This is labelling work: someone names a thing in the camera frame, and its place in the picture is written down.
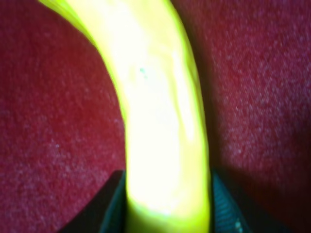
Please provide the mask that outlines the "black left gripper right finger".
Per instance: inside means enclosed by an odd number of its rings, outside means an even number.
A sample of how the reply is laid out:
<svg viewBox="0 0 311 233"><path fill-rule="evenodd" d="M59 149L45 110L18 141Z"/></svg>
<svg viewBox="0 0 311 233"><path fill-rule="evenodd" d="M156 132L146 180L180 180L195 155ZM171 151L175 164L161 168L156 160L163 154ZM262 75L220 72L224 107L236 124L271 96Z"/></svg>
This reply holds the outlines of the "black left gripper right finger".
<svg viewBox="0 0 311 233"><path fill-rule="evenodd" d="M212 170L212 213L215 233L251 233L232 187L223 175Z"/></svg>

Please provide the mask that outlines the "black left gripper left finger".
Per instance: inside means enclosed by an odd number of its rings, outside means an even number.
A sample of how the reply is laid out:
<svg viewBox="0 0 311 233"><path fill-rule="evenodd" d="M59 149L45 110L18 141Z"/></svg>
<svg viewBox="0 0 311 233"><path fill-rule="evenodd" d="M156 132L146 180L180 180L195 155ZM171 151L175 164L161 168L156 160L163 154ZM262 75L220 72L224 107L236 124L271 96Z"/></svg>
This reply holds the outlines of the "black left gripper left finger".
<svg viewBox="0 0 311 233"><path fill-rule="evenodd" d="M125 227L125 171L114 171L95 197L61 233L122 233Z"/></svg>

